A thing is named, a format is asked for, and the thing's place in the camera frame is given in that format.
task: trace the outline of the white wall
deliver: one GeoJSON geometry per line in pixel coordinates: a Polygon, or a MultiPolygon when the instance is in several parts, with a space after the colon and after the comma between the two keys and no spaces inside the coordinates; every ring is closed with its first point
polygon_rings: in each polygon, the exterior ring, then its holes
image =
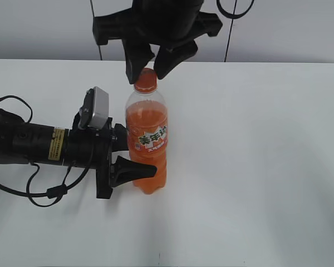
{"type": "MultiPolygon", "coordinates": [[[[238,0],[237,13],[251,0],[238,0]]],[[[97,16],[131,6],[131,0],[93,0],[97,16]]],[[[234,0],[222,0],[232,12],[234,0]]],[[[218,37],[197,39],[192,61],[223,61],[230,20],[205,0],[202,11],[224,23],[218,37]]],[[[0,0],[0,58],[98,60],[89,0],[0,0]]],[[[123,60],[121,41],[102,47],[104,60],[123,60]]],[[[334,62],[334,0],[256,0],[234,21],[227,61],[334,62]]]]}

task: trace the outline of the plastic bottle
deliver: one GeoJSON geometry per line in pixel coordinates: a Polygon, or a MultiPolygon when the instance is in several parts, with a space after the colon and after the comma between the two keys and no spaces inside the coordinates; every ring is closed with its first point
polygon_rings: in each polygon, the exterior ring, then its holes
{"type": "Polygon", "coordinates": [[[133,161],[156,166],[154,177],[134,181],[145,194],[166,184],[167,108],[154,70],[144,68],[126,103],[127,143],[133,161]]]}

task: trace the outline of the orange bottle cap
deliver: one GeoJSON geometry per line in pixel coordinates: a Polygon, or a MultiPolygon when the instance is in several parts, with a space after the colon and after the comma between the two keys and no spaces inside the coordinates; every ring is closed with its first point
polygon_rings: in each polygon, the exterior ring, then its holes
{"type": "Polygon", "coordinates": [[[138,81],[134,84],[137,92],[152,93],[157,88],[157,75],[151,68],[144,68],[141,71],[138,81]]]}

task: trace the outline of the bottle neck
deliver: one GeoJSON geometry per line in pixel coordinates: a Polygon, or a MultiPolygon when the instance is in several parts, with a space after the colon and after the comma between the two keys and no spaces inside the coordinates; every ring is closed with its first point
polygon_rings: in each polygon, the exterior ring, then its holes
{"type": "Polygon", "coordinates": [[[152,91],[150,90],[150,91],[146,91],[146,92],[141,91],[141,90],[138,90],[138,89],[136,89],[135,87],[134,87],[134,89],[135,89],[135,92],[138,93],[139,95],[142,95],[142,96],[150,96],[150,95],[152,95],[154,92],[156,92],[157,87],[156,87],[155,89],[153,89],[152,91]]]}

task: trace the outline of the white tabletop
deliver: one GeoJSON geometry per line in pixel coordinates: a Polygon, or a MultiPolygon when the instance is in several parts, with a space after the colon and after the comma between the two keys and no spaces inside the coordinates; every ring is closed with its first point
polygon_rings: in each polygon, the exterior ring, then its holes
{"type": "MultiPolygon", "coordinates": [[[[99,200],[91,171],[46,209],[0,191],[0,266],[334,267],[334,65],[183,63],[159,85],[166,187],[99,200]]],[[[0,60],[0,96],[34,123],[70,128],[92,86],[123,123],[124,62],[0,60]]],[[[0,166],[0,182],[24,190],[33,171],[0,166]]],[[[32,191],[65,171],[42,165],[32,191]]]]}

